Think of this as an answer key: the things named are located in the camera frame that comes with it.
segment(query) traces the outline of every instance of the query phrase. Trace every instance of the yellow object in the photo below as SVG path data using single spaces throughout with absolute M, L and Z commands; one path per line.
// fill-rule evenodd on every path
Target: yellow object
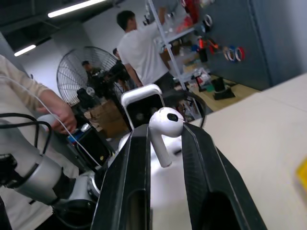
M 301 166 L 297 169 L 296 175 L 302 183 L 304 189 L 307 191 L 307 159 L 305 159 Z

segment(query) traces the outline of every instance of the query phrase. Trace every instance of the pegboard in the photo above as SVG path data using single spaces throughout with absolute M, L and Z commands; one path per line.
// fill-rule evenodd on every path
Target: pegboard
M 212 55 L 207 51 L 211 73 L 257 90 L 271 87 L 250 0 L 215 0 L 201 9 L 201 17 L 206 14 L 213 20 L 208 37 L 221 46 L 241 46 L 245 51 L 245 60 L 235 63 L 227 61 L 223 53 Z

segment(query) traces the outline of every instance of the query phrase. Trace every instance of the ceiling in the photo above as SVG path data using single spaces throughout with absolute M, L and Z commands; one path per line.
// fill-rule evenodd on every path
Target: ceiling
M 48 40 L 56 31 L 73 22 L 85 22 L 113 7 L 118 0 L 106 0 L 55 18 L 49 12 L 85 0 L 0 0 L 0 32 L 14 51 Z

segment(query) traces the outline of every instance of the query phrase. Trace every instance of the ceiling light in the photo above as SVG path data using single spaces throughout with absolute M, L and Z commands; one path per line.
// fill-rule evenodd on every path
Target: ceiling light
M 35 47 L 36 47 L 35 45 L 31 45 L 31 46 L 29 46 L 27 48 L 22 49 L 21 51 L 18 51 L 17 53 L 15 53 L 15 57 L 17 57 L 17 56 L 19 56 L 21 54 L 24 54 L 24 53 L 30 51 L 31 49 L 34 49 Z
M 106 1 L 106 0 L 85 1 L 85 2 L 82 2 L 82 3 L 79 3 L 79 4 L 76 4 L 76 5 L 69 6 L 67 8 L 58 10 L 58 11 L 51 12 L 51 13 L 48 14 L 48 17 L 53 18 L 53 17 L 59 16 L 59 15 L 65 14 L 65 13 L 69 13 L 69 12 L 72 12 L 72 11 L 76 11 L 76 10 L 79 10 L 81 8 L 88 7 L 88 6 L 103 2 L 103 1 Z

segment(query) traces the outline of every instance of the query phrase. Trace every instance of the white table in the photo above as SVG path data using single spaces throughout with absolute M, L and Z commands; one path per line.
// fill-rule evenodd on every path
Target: white table
M 300 87 L 291 95 L 284 90 L 307 86 L 307 75 L 300 79 L 215 112 L 205 124 L 241 173 L 269 230 L 307 230 L 307 194 L 295 176 L 307 157 L 307 90 Z M 154 230 L 191 229 L 181 158 L 172 168 L 152 173 L 151 202 Z

